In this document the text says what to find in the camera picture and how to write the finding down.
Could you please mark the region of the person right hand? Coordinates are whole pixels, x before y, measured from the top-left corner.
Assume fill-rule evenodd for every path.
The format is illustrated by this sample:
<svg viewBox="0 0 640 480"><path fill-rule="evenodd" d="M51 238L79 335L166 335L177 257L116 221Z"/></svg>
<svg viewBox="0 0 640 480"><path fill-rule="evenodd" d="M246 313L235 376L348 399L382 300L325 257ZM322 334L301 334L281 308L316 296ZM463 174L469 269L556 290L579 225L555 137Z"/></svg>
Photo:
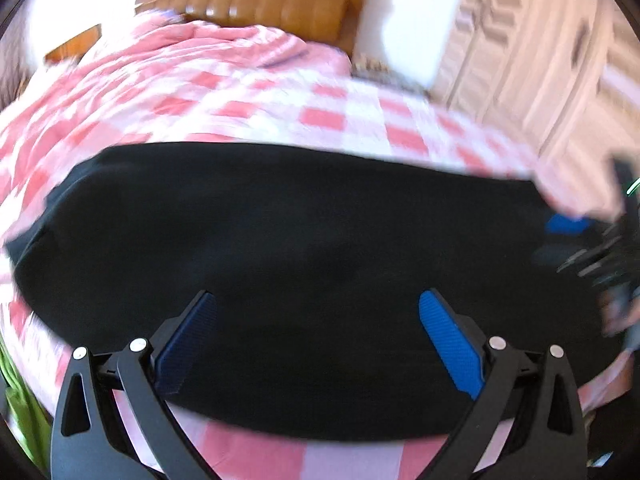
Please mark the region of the person right hand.
<svg viewBox="0 0 640 480"><path fill-rule="evenodd" d="M630 295L628 288L620 285L599 296L604 336L612 337L639 322L639 296L631 298Z"/></svg>

